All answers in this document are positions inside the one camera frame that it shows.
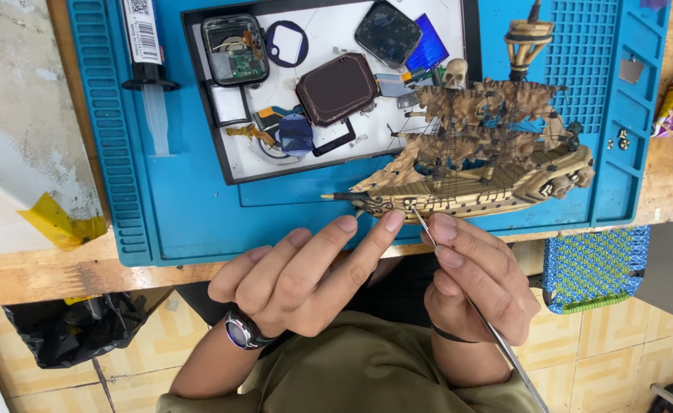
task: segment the circuit board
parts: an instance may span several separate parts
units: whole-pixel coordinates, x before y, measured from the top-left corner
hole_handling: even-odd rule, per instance
[[[235,79],[262,74],[262,65],[252,49],[230,50],[227,54]]]

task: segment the tiled floor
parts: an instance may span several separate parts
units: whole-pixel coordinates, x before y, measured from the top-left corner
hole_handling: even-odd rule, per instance
[[[43,371],[0,308],[0,387],[14,413],[150,413],[207,329],[174,293],[127,349]],[[650,384],[673,381],[673,316],[635,298],[562,316],[543,306],[516,352],[553,413],[643,413]]]

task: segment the pirate ship model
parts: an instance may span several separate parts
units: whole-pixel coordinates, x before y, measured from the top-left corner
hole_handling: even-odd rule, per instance
[[[415,223],[415,214],[466,218],[516,211],[587,188],[594,161],[591,150],[579,145],[583,127],[564,127],[549,104],[567,88],[525,80],[530,63],[553,39],[554,24],[539,21],[539,12],[536,0],[526,20],[509,24],[509,80],[487,78],[462,89],[466,62],[452,60],[444,87],[416,88],[426,111],[406,114],[424,116],[426,130],[393,132],[407,141],[394,161],[348,192],[323,197],[350,201],[358,214],[375,217],[400,209],[406,223]],[[530,122],[538,119],[544,125],[533,130]]]

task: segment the blue repair mat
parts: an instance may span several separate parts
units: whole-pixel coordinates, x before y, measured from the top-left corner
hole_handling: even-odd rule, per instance
[[[67,0],[79,71],[102,166],[120,261],[127,266],[188,265],[231,259],[274,244],[291,230],[318,231],[348,202],[323,193],[346,190],[391,158],[361,159],[301,174],[226,186],[203,113],[181,12],[237,2],[158,0],[157,25],[170,80],[166,93],[169,145],[177,156],[151,158],[152,139],[139,93],[121,89],[131,77],[121,7],[116,0]],[[510,20],[526,18],[532,0],[463,0],[478,7],[484,76],[506,80],[503,35]],[[541,19],[556,22],[554,40],[533,62],[529,80],[570,89],[553,105],[566,122],[579,120],[581,142],[596,159],[588,190],[575,189],[527,210],[471,218],[496,235],[629,223],[642,183],[670,8],[643,9],[639,0],[543,2]],[[645,64],[632,85],[618,78],[620,59]],[[616,141],[628,132],[630,149]],[[376,220],[359,219],[354,248]],[[406,226],[396,244],[420,242],[418,225]]]

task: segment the watch face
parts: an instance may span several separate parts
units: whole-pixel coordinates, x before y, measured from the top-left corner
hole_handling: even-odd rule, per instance
[[[232,340],[232,343],[240,348],[247,347],[248,334],[245,333],[245,330],[240,324],[230,321],[225,324],[225,327],[227,328],[227,335],[229,335],[229,339]]]

